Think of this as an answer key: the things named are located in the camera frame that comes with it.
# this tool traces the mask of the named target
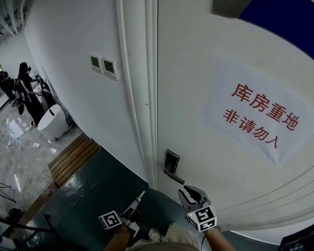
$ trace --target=door lock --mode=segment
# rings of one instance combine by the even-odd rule
[[[185,180],[175,175],[179,159],[180,157],[176,155],[174,152],[166,150],[164,173],[166,173],[170,178],[172,178],[176,182],[183,185],[185,183]]]

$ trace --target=thermostat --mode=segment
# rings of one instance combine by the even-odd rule
[[[97,72],[99,74],[104,73],[104,69],[101,63],[101,56],[99,55],[90,55],[89,61],[91,62],[91,68],[94,72]]]
[[[102,58],[102,63],[104,66],[105,74],[110,79],[118,81],[120,79],[119,72],[116,68],[116,62],[113,59]]]

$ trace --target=door frame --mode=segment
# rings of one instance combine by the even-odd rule
[[[149,187],[158,189],[158,0],[116,0],[116,11],[132,122]]]

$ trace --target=khaki pants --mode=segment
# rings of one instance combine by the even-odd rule
[[[181,244],[189,244],[192,245],[195,249],[199,250],[199,245],[194,237],[191,235],[189,231],[184,230],[178,224],[173,223],[171,227],[167,230],[165,237],[161,238],[161,241],[164,243],[172,242],[172,243],[181,243]],[[142,248],[143,246],[156,243],[150,240],[141,239],[138,240],[132,247],[128,247],[126,251],[134,251],[138,248]]]

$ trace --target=paper sign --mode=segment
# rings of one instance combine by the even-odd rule
[[[214,68],[204,119],[279,164],[314,133],[314,107],[263,74],[225,60]]]

